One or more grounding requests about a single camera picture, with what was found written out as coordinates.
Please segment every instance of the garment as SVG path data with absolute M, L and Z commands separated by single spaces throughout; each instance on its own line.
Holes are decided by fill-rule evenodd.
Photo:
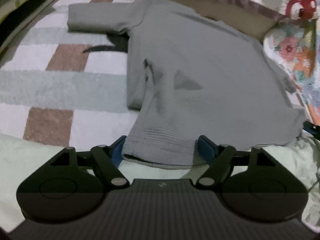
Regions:
M 141 109 L 124 159 L 190 168 L 199 135 L 238 150 L 285 145 L 302 130 L 295 87 L 262 45 L 169 0 L 69 5 L 73 31 L 128 33 L 127 105 Z

